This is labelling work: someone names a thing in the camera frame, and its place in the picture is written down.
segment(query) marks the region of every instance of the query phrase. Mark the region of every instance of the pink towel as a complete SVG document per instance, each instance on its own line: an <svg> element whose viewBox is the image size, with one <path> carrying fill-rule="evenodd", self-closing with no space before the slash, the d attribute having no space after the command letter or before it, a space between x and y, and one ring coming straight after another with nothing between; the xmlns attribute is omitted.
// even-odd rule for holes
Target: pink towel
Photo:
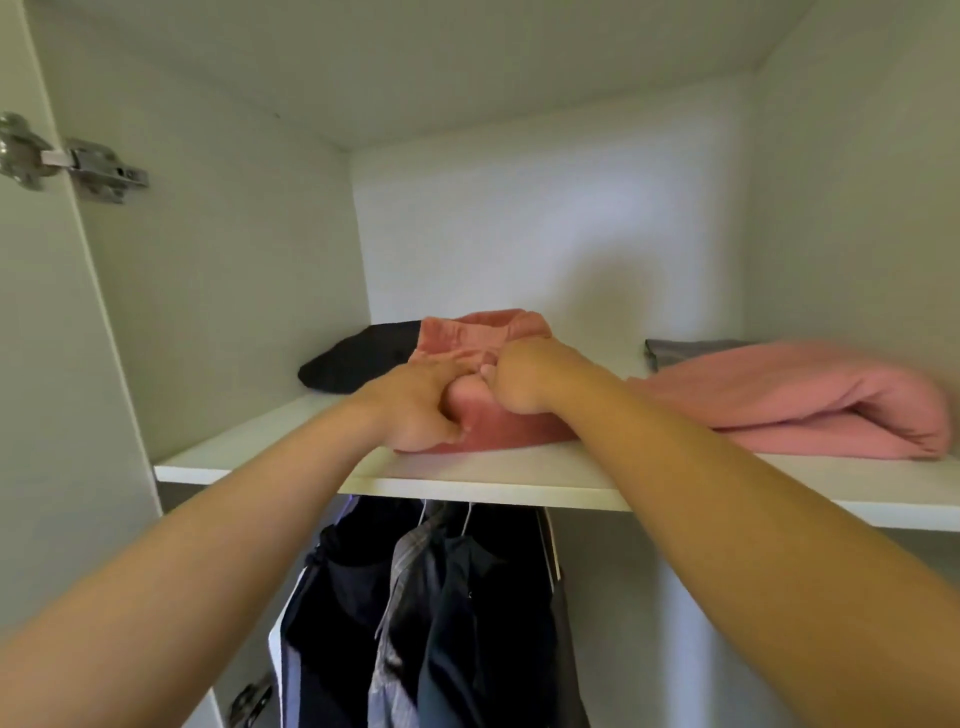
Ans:
<svg viewBox="0 0 960 728"><path fill-rule="evenodd" d="M477 364L496 364L508 341L525 336L549 336L550 326L539 313L511 308L471 313L461 319L423 319L420 339L410 361L426 358L464 358ZM576 438L573 430L553 415L515 415L497 404L480 375L462 376L444 393L447 417L467 433L457 445L438 445L427 452L474 452L526 448Z"/></svg>
<svg viewBox="0 0 960 728"><path fill-rule="evenodd" d="M930 381L824 342L709 354L628 383L754 452L894 460L950 445L946 398Z"/></svg>

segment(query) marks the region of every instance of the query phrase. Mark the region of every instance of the hanging clothes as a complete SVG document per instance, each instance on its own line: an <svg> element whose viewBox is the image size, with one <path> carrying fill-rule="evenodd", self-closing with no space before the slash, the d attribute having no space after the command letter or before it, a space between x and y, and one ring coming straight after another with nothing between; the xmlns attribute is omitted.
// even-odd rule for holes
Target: hanging clothes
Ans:
<svg viewBox="0 0 960 728"><path fill-rule="evenodd" d="M378 630L376 660L368 693L370 728L417 728L416 684L444 564L427 547L435 533L462 524L465 503L443 503L394 549L390 600Z"/></svg>
<svg viewBox="0 0 960 728"><path fill-rule="evenodd" d="M325 528L280 621L284 728L366 728L397 541L420 502L364 497Z"/></svg>
<svg viewBox="0 0 960 728"><path fill-rule="evenodd" d="M456 506L392 595L370 726L588 728L545 510L477 504L463 534Z"/></svg>
<svg viewBox="0 0 960 728"><path fill-rule="evenodd" d="M284 728L589 726L542 508L360 498L271 646Z"/></svg>

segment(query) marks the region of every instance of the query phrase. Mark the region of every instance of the white shelf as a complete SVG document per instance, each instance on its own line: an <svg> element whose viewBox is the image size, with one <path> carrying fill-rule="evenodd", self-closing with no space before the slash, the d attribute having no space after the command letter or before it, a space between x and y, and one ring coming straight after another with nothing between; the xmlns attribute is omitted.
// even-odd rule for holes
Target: white shelf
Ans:
<svg viewBox="0 0 960 728"><path fill-rule="evenodd" d="M294 400L159 463L156 479L213 483L338 399L309 394ZM960 531L960 461L955 459L762 457L872 525ZM457 455L378 449L357 466L341 492L629 510L580 443Z"/></svg>

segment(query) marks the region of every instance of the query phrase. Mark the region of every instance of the cabinet door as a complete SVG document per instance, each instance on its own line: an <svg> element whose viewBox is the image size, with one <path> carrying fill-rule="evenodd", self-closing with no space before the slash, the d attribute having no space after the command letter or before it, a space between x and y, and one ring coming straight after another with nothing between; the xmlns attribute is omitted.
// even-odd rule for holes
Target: cabinet door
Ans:
<svg viewBox="0 0 960 728"><path fill-rule="evenodd" d="M21 0L0 0L0 110L56 141ZM159 514L64 174L0 177L0 634ZM219 724L208 697L190 726Z"/></svg>

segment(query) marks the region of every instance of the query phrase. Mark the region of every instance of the closet ceiling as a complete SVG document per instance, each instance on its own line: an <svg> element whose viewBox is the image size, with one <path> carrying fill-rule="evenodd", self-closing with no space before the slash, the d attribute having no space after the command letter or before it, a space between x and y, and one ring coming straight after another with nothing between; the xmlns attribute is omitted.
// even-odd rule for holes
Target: closet ceiling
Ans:
<svg viewBox="0 0 960 728"><path fill-rule="evenodd" d="M813 0L57 0L345 149L762 61Z"/></svg>

